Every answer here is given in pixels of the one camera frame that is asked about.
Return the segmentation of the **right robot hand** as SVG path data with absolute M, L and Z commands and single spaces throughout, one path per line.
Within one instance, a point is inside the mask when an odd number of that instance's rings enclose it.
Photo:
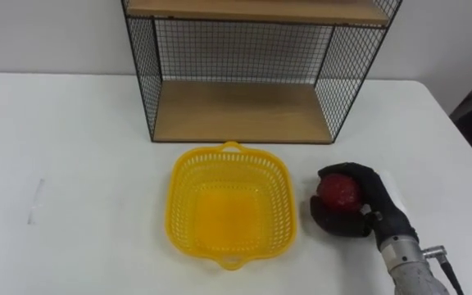
M 394 236 L 409 236 L 419 242 L 419 236 L 409 219 L 391 199 L 378 173 L 368 166 L 344 162 L 326 166 L 317 172 L 320 180 L 331 175 L 352 179 L 358 188 L 359 203 L 370 207 L 362 213 L 359 208 L 343 210 L 326 204 L 320 194 L 310 198 L 313 221 L 326 233 L 345 238 L 366 238 L 374 234 L 377 248 Z

